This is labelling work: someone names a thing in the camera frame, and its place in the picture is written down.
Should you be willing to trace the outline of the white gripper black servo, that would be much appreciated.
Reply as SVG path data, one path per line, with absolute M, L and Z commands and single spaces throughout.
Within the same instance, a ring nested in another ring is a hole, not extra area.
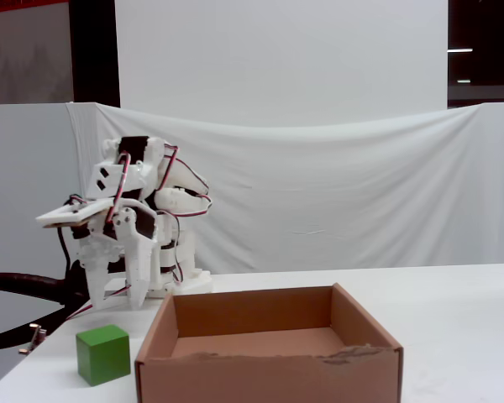
M 123 284 L 123 258 L 130 306 L 137 310 L 143 303 L 150 286 L 152 250 L 155 245 L 156 214 L 136 200 L 121 200 L 113 210 L 110 222 L 107 214 L 113 202 L 90 202 L 90 214 L 80 221 L 85 224 L 87 236 L 79 240 L 77 254 L 85 270 L 90 302 L 94 310 L 108 304 L 108 284 L 119 279 L 114 286 Z

